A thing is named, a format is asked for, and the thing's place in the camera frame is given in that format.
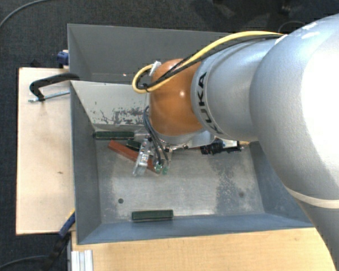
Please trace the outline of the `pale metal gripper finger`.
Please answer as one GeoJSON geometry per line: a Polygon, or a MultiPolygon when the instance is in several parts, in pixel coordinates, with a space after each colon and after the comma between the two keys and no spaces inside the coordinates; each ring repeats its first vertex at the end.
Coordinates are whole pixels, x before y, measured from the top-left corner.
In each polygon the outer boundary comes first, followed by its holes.
{"type": "Polygon", "coordinates": [[[152,155],[152,143],[144,138],[140,147],[140,161],[149,161],[152,155]]]}
{"type": "Polygon", "coordinates": [[[134,176],[143,176],[148,166],[148,154],[139,153],[133,168],[134,176]]]}

